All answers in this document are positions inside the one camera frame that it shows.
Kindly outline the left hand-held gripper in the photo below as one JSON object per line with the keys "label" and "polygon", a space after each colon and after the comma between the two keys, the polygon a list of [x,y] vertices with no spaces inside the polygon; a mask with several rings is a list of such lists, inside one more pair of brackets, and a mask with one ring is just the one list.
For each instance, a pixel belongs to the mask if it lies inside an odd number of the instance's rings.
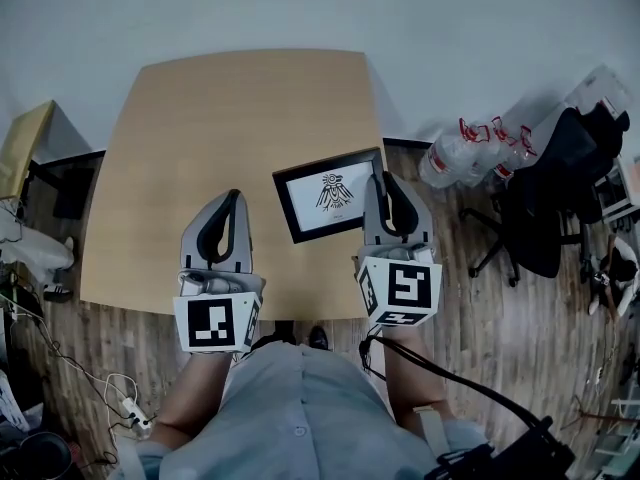
{"label": "left hand-held gripper", "polygon": [[[249,351],[265,280],[250,274],[249,212],[240,190],[219,195],[199,211],[183,232],[180,261],[183,268],[194,268],[179,272],[180,293],[173,299],[182,350]],[[214,265],[227,272],[204,271]]]}

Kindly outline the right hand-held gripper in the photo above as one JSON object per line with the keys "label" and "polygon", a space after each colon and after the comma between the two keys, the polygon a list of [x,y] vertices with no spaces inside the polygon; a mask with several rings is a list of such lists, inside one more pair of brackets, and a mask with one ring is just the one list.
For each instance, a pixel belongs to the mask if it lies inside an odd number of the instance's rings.
{"label": "right hand-held gripper", "polygon": [[428,243],[433,219],[410,183],[388,171],[383,179],[391,204],[388,232],[411,244],[381,245],[388,208],[383,186],[372,174],[365,187],[364,244],[380,246],[361,248],[355,279],[371,325],[415,327],[438,312],[443,267]]}

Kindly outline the black framed picture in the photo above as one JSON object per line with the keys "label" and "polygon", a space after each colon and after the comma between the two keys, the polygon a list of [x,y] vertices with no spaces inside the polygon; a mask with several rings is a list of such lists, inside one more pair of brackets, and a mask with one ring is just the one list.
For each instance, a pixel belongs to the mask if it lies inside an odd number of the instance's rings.
{"label": "black framed picture", "polygon": [[366,184],[382,171],[381,150],[370,148],[274,172],[273,182],[293,242],[361,227]]}

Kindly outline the person's left forearm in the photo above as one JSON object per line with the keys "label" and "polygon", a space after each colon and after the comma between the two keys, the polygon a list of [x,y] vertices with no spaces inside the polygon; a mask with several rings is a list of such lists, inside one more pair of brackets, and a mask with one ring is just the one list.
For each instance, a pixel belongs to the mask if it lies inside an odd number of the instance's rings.
{"label": "person's left forearm", "polygon": [[192,355],[161,403],[149,441],[175,450],[193,440],[220,408],[231,362],[226,352]]}

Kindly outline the person's right forearm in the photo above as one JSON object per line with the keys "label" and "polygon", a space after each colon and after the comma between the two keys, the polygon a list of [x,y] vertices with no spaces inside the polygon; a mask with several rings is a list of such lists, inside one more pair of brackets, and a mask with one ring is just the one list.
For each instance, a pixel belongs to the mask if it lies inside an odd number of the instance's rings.
{"label": "person's right forearm", "polygon": [[[384,326],[382,336],[431,360],[420,327]],[[418,407],[430,407],[443,421],[455,418],[442,378],[409,362],[387,347],[384,347],[384,362],[389,403],[399,426],[423,437],[420,417],[414,412]]]}

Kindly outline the black office chair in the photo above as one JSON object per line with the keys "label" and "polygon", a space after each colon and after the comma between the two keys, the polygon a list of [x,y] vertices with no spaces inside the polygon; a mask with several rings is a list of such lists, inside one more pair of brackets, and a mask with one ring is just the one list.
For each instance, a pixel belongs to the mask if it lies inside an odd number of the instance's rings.
{"label": "black office chair", "polygon": [[506,188],[491,196],[498,221],[469,207],[459,212],[461,219],[471,216],[497,235],[469,276],[476,278],[501,250],[513,267],[512,287],[520,281],[520,268],[555,278],[565,245],[579,245],[585,264],[586,226],[602,217],[595,184],[612,169],[629,127],[627,112],[613,116],[602,103],[587,114],[565,108],[539,159],[516,170]]}

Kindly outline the person's light blue shirt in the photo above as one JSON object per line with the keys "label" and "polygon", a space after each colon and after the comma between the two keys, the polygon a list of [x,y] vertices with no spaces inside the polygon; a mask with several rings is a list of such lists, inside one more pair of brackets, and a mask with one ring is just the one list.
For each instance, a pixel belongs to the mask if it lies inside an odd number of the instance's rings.
{"label": "person's light blue shirt", "polygon": [[277,341],[232,359],[220,408],[193,440],[172,450],[148,437],[108,480],[423,480],[439,451],[487,441],[473,422],[414,412],[423,437],[351,361]]}

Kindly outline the small wooden side table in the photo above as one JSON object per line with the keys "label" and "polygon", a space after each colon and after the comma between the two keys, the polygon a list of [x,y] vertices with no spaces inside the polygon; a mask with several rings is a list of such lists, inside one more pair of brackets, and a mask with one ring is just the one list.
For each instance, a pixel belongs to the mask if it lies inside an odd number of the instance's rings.
{"label": "small wooden side table", "polygon": [[53,216],[80,220],[95,177],[86,163],[104,155],[92,149],[62,107],[46,101],[19,115],[0,144],[0,201],[29,206],[34,180],[55,191]]}

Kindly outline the white shelf unit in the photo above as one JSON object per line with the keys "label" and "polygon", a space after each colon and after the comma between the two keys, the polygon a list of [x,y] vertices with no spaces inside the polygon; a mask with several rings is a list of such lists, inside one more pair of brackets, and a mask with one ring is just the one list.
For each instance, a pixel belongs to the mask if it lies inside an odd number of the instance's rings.
{"label": "white shelf unit", "polygon": [[611,223],[640,211],[640,157],[636,162],[615,159],[609,173],[595,187],[604,223]]}

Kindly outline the black waist bag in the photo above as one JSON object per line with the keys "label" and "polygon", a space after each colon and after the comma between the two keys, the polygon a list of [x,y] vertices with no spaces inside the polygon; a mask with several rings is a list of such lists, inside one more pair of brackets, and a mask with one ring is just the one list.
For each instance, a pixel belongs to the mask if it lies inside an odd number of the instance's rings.
{"label": "black waist bag", "polygon": [[568,480],[575,454],[551,433],[545,416],[500,453],[486,443],[437,459],[424,480]]}

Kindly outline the brown wooden coat rack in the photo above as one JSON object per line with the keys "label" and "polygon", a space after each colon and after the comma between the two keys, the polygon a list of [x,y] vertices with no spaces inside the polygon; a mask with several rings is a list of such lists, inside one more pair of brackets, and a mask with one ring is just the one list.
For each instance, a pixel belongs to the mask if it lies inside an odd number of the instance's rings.
{"label": "brown wooden coat rack", "polygon": [[640,419],[626,418],[624,416],[619,416],[619,415],[605,415],[605,414],[589,412],[584,408],[581,399],[577,395],[573,396],[573,401],[577,404],[577,417],[574,420],[570,421],[569,423],[563,425],[560,428],[561,431],[567,430],[571,426],[583,420],[596,420],[596,421],[610,423],[610,424],[637,425],[640,423]]}

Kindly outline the black round device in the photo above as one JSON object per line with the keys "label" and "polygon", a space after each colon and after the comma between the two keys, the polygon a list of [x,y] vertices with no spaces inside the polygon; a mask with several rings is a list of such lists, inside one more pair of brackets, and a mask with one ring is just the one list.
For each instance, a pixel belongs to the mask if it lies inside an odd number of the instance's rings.
{"label": "black round device", "polygon": [[63,480],[73,465],[66,441],[53,432],[39,432],[19,446],[19,460],[27,480]]}

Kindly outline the white metal rack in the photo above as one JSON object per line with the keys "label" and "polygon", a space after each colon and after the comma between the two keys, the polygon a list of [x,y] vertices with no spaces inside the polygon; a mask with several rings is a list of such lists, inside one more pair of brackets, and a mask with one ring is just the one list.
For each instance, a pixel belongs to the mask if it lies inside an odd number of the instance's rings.
{"label": "white metal rack", "polygon": [[601,472],[621,477],[640,458],[640,399],[614,399],[614,419],[594,452],[605,460]]}

